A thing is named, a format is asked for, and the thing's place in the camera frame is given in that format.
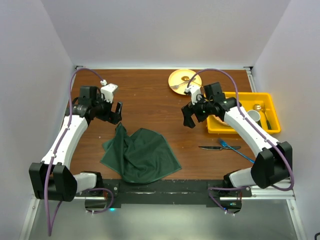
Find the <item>dark green cloth napkin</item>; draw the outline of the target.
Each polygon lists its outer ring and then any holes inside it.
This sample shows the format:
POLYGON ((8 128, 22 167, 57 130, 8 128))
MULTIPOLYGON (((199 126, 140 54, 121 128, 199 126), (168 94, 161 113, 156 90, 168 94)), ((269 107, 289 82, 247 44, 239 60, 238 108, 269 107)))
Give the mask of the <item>dark green cloth napkin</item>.
POLYGON ((155 131, 139 128, 128 135, 119 123, 114 138, 102 144, 100 163, 128 183, 149 184, 182 169, 169 143, 155 131))

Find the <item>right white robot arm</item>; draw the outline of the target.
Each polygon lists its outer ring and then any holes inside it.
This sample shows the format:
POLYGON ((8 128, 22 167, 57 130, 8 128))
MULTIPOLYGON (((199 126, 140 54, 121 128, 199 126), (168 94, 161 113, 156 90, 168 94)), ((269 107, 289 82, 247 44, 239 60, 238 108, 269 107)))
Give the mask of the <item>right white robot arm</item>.
POLYGON ((263 130, 249 116, 237 96, 225 96, 218 82, 206 85, 204 91, 202 94, 200 87, 196 85, 185 88, 184 92, 190 96, 191 101, 181 109, 184 126, 195 127, 192 116, 195 116, 198 122, 203 122, 214 115, 232 127, 255 156, 252 167, 225 175, 223 192, 233 197, 242 187, 275 187, 286 178, 290 178, 290 186, 285 190, 291 190, 294 186, 291 145, 286 141, 279 142, 263 130))

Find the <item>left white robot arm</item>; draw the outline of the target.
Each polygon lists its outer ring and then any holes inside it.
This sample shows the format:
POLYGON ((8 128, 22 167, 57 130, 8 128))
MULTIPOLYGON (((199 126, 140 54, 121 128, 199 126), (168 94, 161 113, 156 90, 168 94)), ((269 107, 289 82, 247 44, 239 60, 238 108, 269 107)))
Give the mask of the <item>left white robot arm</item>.
POLYGON ((29 176, 37 199, 70 202, 76 194, 87 191, 99 196, 104 190, 99 172, 85 171, 73 175, 71 160, 83 133, 90 122, 99 119, 113 125, 122 120, 123 104, 117 103, 112 111, 113 98, 118 86, 112 83, 98 88, 81 86, 79 96, 67 108, 61 130, 48 153, 40 162, 32 163, 29 176))

